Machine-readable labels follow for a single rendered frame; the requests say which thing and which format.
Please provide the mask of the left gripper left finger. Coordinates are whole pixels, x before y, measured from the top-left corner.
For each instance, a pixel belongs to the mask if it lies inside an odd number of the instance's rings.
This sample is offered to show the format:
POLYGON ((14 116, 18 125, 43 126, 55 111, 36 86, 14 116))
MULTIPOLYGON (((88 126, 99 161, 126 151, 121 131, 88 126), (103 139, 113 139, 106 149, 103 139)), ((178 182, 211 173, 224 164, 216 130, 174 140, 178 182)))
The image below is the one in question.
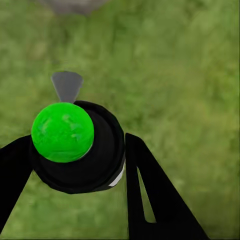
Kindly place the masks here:
POLYGON ((31 137, 20 137, 0 149, 0 234, 33 171, 29 155, 31 137))

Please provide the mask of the pesticide atomizer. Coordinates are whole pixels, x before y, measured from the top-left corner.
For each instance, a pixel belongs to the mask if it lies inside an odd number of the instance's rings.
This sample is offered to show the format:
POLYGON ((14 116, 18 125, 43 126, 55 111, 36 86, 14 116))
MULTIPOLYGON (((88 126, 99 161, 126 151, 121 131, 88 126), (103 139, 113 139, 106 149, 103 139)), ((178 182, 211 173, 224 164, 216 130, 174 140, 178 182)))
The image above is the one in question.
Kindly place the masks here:
POLYGON ((113 188, 126 164, 119 121, 103 106, 76 100, 83 76, 58 71, 51 80, 60 102, 44 107, 34 119, 32 169, 52 189, 70 195, 113 188))

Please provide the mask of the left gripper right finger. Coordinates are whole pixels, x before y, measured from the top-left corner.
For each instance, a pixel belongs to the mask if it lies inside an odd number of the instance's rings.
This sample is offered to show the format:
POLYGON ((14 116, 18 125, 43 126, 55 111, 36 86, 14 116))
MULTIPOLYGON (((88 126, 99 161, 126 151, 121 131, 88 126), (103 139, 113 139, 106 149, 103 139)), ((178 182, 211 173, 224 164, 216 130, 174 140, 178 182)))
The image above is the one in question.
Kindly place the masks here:
POLYGON ((125 135, 129 240, 210 240, 144 141, 125 135), (145 220, 139 168, 156 223, 145 220))

